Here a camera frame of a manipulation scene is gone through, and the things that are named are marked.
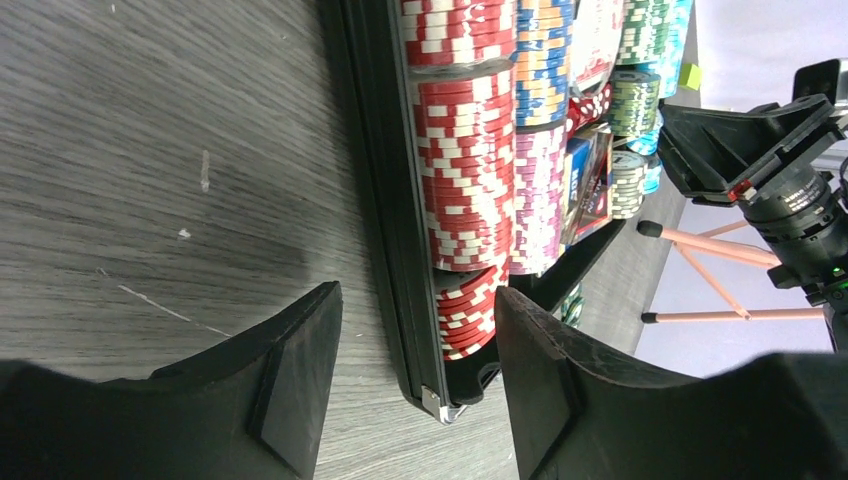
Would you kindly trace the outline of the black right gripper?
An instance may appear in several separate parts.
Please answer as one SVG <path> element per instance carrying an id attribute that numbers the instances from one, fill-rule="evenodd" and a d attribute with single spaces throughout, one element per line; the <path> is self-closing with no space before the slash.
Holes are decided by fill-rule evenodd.
<path id="1" fill-rule="evenodd" d="M 847 61 L 797 70 L 793 100 L 729 112 L 664 104 L 658 155 L 696 203 L 739 203 L 780 261 L 768 276 L 820 307 L 837 352 L 847 349 L 847 167 L 813 162 L 847 137 Z"/>

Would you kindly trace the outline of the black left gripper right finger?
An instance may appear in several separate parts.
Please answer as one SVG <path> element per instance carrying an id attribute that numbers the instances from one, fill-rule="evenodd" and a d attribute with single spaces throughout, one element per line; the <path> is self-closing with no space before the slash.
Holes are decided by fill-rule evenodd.
<path id="1" fill-rule="evenodd" d="M 772 353 L 698 379 L 496 294 L 523 479 L 843 479 L 847 358 Z"/>

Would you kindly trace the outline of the red playing card box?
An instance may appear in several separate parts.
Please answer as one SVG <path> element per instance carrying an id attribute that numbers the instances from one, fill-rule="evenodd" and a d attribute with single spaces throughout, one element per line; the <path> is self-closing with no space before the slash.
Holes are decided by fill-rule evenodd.
<path id="1" fill-rule="evenodd" d="M 574 3 L 570 87 L 574 96 L 596 93 L 614 68 L 623 29 L 622 0 Z"/>

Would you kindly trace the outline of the red 100 chip stack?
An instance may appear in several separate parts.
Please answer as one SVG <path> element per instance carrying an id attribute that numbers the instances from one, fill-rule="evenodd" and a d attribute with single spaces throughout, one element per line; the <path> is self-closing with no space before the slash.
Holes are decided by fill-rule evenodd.
<path id="1" fill-rule="evenodd" d="M 471 272 L 434 271 L 439 344 L 445 361 L 470 357 L 495 336 L 494 303 L 510 260 Z"/>

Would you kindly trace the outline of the purple white chip roll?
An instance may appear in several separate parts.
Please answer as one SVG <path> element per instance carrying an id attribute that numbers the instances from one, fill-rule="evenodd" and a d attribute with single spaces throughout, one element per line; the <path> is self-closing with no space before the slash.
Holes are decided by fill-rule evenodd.
<path id="1" fill-rule="evenodd" d="M 559 253 L 563 210 L 566 128 L 516 136 L 512 275 L 539 274 Z"/>

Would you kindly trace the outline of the red white chip roll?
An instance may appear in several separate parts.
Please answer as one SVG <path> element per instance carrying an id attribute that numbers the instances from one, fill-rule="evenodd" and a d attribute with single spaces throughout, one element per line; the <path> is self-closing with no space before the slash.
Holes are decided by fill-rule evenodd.
<path id="1" fill-rule="evenodd" d="M 420 74 L 410 93 L 433 266 L 499 264 L 515 220 L 512 64 Z"/>

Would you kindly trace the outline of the green chip stack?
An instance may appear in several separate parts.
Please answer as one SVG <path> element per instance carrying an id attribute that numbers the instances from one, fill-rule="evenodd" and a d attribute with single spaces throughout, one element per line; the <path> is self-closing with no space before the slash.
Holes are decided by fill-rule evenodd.
<path id="1" fill-rule="evenodd" d="M 655 128 L 661 77 L 656 73 L 615 70 L 608 123 L 615 136 L 640 137 Z"/>

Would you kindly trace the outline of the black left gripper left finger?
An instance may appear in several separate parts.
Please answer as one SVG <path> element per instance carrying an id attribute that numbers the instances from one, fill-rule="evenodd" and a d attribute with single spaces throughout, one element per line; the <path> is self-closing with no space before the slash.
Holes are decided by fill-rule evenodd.
<path id="1" fill-rule="evenodd" d="M 310 479 L 342 326 L 325 282 L 143 380 L 1 364 L 5 479 Z"/>

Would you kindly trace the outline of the black poker set case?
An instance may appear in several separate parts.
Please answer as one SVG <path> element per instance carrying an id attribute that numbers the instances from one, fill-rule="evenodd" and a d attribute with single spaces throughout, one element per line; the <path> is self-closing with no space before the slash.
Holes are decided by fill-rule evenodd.
<path id="1" fill-rule="evenodd" d="M 412 67 L 401 1 L 327 1 L 327 51 L 364 191 L 366 230 L 392 366 L 413 406 L 449 425 L 482 400 L 500 371 L 494 338 L 470 357 L 445 361 L 434 271 L 415 151 L 410 86 L 420 75 L 491 65 Z"/>

